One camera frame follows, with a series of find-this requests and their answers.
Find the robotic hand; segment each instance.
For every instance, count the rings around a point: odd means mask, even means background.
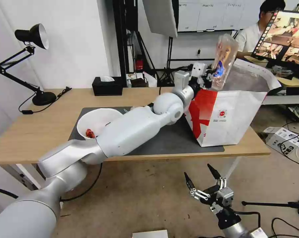
[[[252,238],[265,238],[267,235],[262,228],[250,232],[245,229],[241,223],[241,218],[231,209],[234,193],[227,187],[226,177],[221,177],[219,172],[215,170],[210,164],[208,168],[211,171],[213,177],[217,180],[216,185],[200,191],[195,188],[193,182],[185,172],[185,179],[187,187],[190,190],[190,195],[199,200],[202,204],[210,206],[210,210],[218,218],[218,227],[222,230],[227,238],[240,238],[240,237],[252,237]]]

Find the man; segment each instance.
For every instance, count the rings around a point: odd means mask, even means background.
[[[260,7],[259,21],[241,31],[235,39],[239,43],[237,58],[243,59],[244,56],[252,54],[272,14],[284,8],[284,0],[265,0]]]

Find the concrete floor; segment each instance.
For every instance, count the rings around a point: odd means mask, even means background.
[[[252,122],[256,132],[268,126],[282,126],[285,117],[276,106],[262,106]],[[299,124],[291,130],[299,131]],[[169,238],[222,235],[217,219],[207,205],[189,196],[184,171],[201,190],[214,185],[207,163],[218,170],[230,158],[105,162],[99,181],[85,196],[64,203],[54,238],[128,238],[133,232],[167,229]],[[94,180],[98,166],[89,168],[88,177],[65,197],[79,194]],[[228,183],[235,192],[233,208],[259,211],[261,227],[272,235],[271,220],[285,219],[299,228],[295,209],[247,206],[241,201],[281,202],[299,199],[299,166],[276,151],[271,156],[244,157]],[[243,216],[248,229],[256,228],[256,216]],[[278,234],[299,235],[281,221]]]

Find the lamp base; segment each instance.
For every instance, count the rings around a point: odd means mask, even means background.
[[[39,92],[33,97],[33,104],[35,106],[44,106],[51,104],[57,99],[57,96],[51,92]]]

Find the wooden table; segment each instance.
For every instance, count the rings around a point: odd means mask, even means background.
[[[169,92],[172,88],[162,88]],[[61,90],[49,90],[58,94]],[[33,115],[21,115],[0,137],[0,164],[16,164],[27,177],[38,181],[30,165],[46,152],[65,143],[84,107],[144,106],[158,96],[158,88],[125,88],[122,96],[94,96],[92,89],[72,89],[51,107]],[[31,106],[38,110],[41,107]],[[237,145],[224,146],[224,152],[112,157],[107,161],[188,157],[269,155],[270,150],[249,128]]]
[[[249,62],[259,65],[264,68],[268,64],[268,61],[266,59],[258,60],[251,56],[245,56],[244,58],[246,60],[248,60]],[[293,77],[292,80],[288,80],[288,79],[280,78],[280,77],[276,77],[276,79],[286,88],[299,88],[299,79],[296,77]],[[264,99],[262,104],[263,105],[299,104],[299,95],[267,96]]]

